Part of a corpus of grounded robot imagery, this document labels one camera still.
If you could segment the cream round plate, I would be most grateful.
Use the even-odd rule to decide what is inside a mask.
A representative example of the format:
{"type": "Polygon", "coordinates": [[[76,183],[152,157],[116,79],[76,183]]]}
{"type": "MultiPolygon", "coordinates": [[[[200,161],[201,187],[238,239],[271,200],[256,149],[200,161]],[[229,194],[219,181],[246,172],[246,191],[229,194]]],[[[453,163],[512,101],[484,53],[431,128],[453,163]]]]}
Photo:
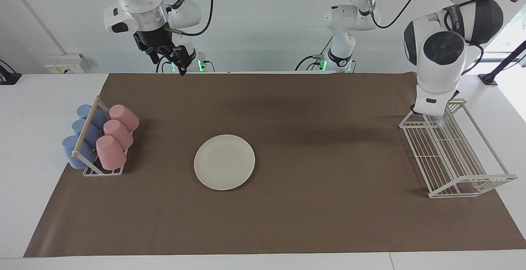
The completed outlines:
{"type": "Polygon", "coordinates": [[[194,171],[201,184],[215,191],[242,186],[256,165],[255,151],[242,137],[222,134],[205,141],[194,158],[194,171]]]}

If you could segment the pink plastic cup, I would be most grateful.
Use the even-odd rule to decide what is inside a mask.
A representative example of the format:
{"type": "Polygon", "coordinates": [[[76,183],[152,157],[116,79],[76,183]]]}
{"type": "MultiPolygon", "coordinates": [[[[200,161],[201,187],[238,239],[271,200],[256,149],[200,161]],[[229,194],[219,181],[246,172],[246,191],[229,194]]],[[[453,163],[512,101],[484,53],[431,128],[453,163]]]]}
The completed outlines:
{"type": "Polygon", "coordinates": [[[127,150],[134,142],[132,133],[118,120],[105,122],[103,131],[105,135],[114,137],[117,143],[120,144],[122,150],[127,150]]]}
{"type": "Polygon", "coordinates": [[[131,133],[140,125],[139,118],[127,107],[122,104],[113,105],[109,109],[111,119],[120,121],[131,133]]]}
{"type": "Polygon", "coordinates": [[[117,170],[126,163],[127,158],[124,150],[113,136],[100,137],[96,141],[96,150],[100,163],[105,170],[117,170]]]}

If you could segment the black angled stand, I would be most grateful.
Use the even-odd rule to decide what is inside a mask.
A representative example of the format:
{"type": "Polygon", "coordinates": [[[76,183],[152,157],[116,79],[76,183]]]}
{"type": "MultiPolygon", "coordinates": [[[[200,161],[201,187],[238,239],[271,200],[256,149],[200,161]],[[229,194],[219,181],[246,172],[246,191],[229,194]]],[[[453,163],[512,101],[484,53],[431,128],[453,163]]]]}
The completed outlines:
{"type": "Polygon", "coordinates": [[[514,51],[512,51],[505,59],[496,66],[490,73],[487,74],[479,74],[478,77],[481,80],[482,83],[484,83],[487,86],[497,86],[498,83],[495,81],[496,76],[498,73],[500,73],[502,70],[505,70],[509,64],[512,62],[520,62],[520,60],[517,60],[517,58],[526,51],[526,40],[523,41],[514,51]]]}

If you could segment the blue plastic cup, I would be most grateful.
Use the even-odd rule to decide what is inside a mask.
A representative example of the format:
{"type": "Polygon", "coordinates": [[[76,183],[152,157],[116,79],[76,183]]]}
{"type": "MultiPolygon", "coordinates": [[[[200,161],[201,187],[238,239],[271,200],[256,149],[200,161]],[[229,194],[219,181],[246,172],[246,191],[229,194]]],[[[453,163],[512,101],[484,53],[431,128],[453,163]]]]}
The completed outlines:
{"type": "MultiPolygon", "coordinates": [[[[62,148],[64,150],[64,154],[66,155],[68,163],[71,165],[73,169],[77,169],[77,170],[87,168],[87,165],[84,162],[82,162],[80,159],[72,158],[73,150],[76,146],[78,139],[79,139],[79,136],[71,135],[71,136],[66,137],[62,141],[62,148]]],[[[91,163],[94,163],[96,161],[96,157],[97,157],[96,152],[94,152],[94,150],[92,150],[85,141],[81,143],[80,153],[86,159],[88,159],[88,161],[90,161],[91,163]]]]}
{"type": "Polygon", "coordinates": [[[79,119],[72,124],[72,131],[74,135],[80,136],[84,126],[87,126],[84,141],[88,146],[90,146],[92,150],[94,150],[96,148],[97,140],[104,134],[91,122],[87,122],[86,119],[79,119]]]}
{"type": "MultiPolygon", "coordinates": [[[[77,111],[76,111],[76,114],[78,116],[79,119],[87,119],[87,116],[88,114],[90,113],[91,111],[91,105],[88,105],[88,104],[83,104],[83,105],[80,105],[78,108],[77,108],[77,111]]],[[[106,116],[106,114],[100,110],[99,108],[97,108],[93,114],[93,117],[91,119],[91,123],[97,127],[100,131],[103,131],[104,129],[104,124],[109,121],[109,118],[106,116]]]]}

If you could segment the cup rack with wooden bar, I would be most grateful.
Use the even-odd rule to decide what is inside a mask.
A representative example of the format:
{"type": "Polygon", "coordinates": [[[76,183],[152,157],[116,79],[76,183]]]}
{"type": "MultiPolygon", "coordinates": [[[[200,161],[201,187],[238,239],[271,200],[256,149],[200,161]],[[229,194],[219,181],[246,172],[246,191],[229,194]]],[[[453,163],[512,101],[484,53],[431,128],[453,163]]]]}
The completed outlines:
{"type": "MultiPolygon", "coordinates": [[[[87,122],[91,122],[91,119],[93,117],[93,114],[95,112],[95,110],[97,108],[99,108],[100,110],[102,110],[106,116],[109,118],[109,120],[112,120],[110,115],[109,115],[109,107],[107,107],[107,105],[105,105],[102,101],[102,99],[100,98],[100,96],[97,96],[94,101],[92,102],[92,104],[90,104],[92,107],[91,107],[91,111],[90,113],[88,114],[87,116],[87,119],[86,121],[87,122]]],[[[84,162],[86,165],[87,165],[87,168],[85,169],[80,169],[83,171],[83,174],[84,176],[86,177],[102,177],[102,176],[111,176],[111,175],[121,175],[124,171],[124,167],[125,167],[125,164],[123,167],[121,167],[120,169],[117,169],[117,170],[112,170],[112,171],[109,171],[109,170],[105,170],[103,167],[102,167],[102,164],[100,163],[100,160],[99,160],[99,157],[98,157],[98,154],[97,154],[97,150],[96,148],[94,149],[94,152],[96,152],[97,154],[97,157],[96,157],[96,161],[94,163],[91,163],[90,161],[88,161],[88,159],[86,159],[81,153],[80,153],[80,149],[81,149],[81,143],[84,141],[84,136],[86,135],[86,131],[87,131],[87,126],[84,126],[84,129],[81,131],[81,134],[79,136],[79,139],[76,143],[76,146],[72,152],[72,158],[78,158],[80,159],[82,162],[84,162]]],[[[128,154],[128,150],[124,150],[124,153],[126,155],[126,158],[127,158],[127,154],[128,154]]]]}

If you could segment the brown table mat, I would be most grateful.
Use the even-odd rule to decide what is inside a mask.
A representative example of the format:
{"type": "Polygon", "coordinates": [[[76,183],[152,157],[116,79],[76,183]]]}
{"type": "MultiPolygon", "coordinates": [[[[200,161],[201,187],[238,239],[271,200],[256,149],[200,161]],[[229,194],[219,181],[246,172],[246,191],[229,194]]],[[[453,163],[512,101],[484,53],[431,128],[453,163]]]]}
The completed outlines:
{"type": "Polygon", "coordinates": [[[526,240],[492,191],[430,199],[398,124],[404,74],[111,74],[140,119],[120,176],[66,166],[26,257],[492,251],[526,240]],[[248,141],[242,186],[201,184],[208,139],[248,141]]]}

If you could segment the white wall power outlet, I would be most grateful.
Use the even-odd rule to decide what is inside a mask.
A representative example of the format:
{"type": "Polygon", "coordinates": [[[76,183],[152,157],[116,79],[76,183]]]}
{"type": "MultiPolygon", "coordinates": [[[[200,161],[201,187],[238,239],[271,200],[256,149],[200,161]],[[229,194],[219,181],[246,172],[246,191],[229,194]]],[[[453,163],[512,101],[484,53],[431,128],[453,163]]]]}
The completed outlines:
{"type": "Polygon", "coordinates": [[[49,74],[85,74],[87,69],[80,53],[47,56],[44,68],[49,74]]]}

